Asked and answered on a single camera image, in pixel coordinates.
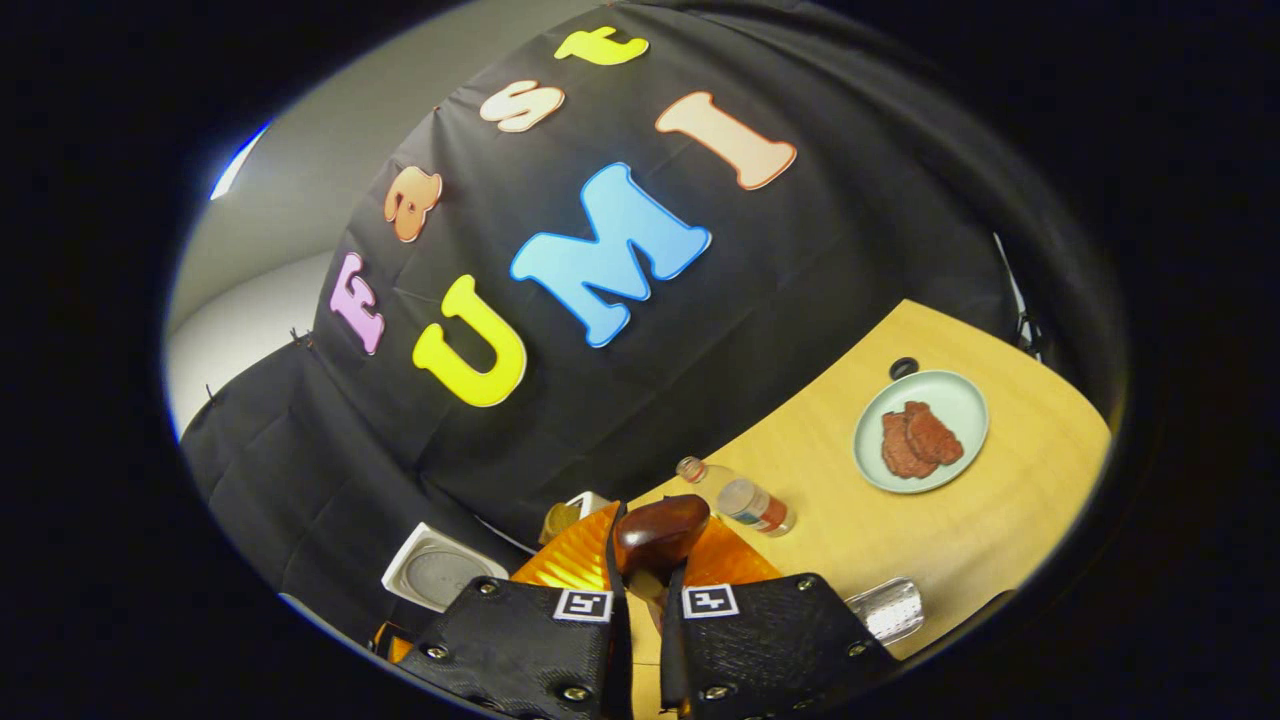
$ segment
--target plate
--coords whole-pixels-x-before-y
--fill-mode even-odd
[[[881,415],[901,413],[908,400],[928,402],[929,410],[956,434],[964,456],[951,465],[938,465],[928,478],[899,478],[890,473],[881,455],[884,425]],[[978,457],[987,441],[987,400],[964,375],[948,370],[924,370],[906,375],[882,389],[854,429],[854,462],[867,482],[888,492],[931,491],[956,479]]]

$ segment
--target colorful letter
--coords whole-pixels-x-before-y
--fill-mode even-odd
[[[525,132],[554,113],[564,101],[564,91],[558,87],[534,90],[535,87],[536,79],[508,85],[480,105],[480,117],[489,122],[502,120],[498,129],[503,132]]]
[[[417,240],[426,224],[426,211],[435,208],[443,190],[440,176],[429,176],[413,165],[396,176],[383,202],[383,217],[396,223],[396,237],[401,242]]]
[[[453,281],[449,291],[444,293],[440,311],[445,318],[458,316],[466,320],[493,346],[498,356],[497,363],[488,373],[475,372],[444,342],[444,328],[431,323],[413,345],[413,365],[430,370],[444,387],[468,405],[489,407],[506,400],[525,377],[527,356],[520,336],[485,305],[484,300],[480,300],[476,295],[476,281],[471,275]]]
[[[712,104],[712,94],[690,92],[663,110],[654,123],[658,132],[682,132],[705,145],[737,170],[742,190],[756,190],[782,174],[796,159],[796,146],[760,137]]]
[[[580,29],[564,38],[564,42],[556,50],[556,59],[563,60],[570,55],[576,55],[596,65],[621,65],[639,58],[649,49],[649,41],[640,37],[632,37],[626,42],[608,40],[614,32],[617,29],[612,27],[602,27],[591,32]]]
[[[582,208],[596,240],[538,233],[511,260],[511,277],[532,278],[586,325],[586,343],[603,347],[631,318],[625,305],[607,305],[589,287],[634,300],[649,299],[635,249],[649,258],[653,277],[669,281],[712,243],[707,228],[689,227],[631,181],[623,163],[605,165],[582,186]]]
[[[378,300],[372,288],[369,287],[356,273],[365,266],[360,255],[348,252],[342,259],[342,269],[338,270],[338,284],[329,296],[329,309],[343,316],[351,329],[356,331],[365,343],[365,352],[372,355],[378,350],[378,341],[383,338],[387,322],[381,314],[372,315],[365,307],[372,307]]]

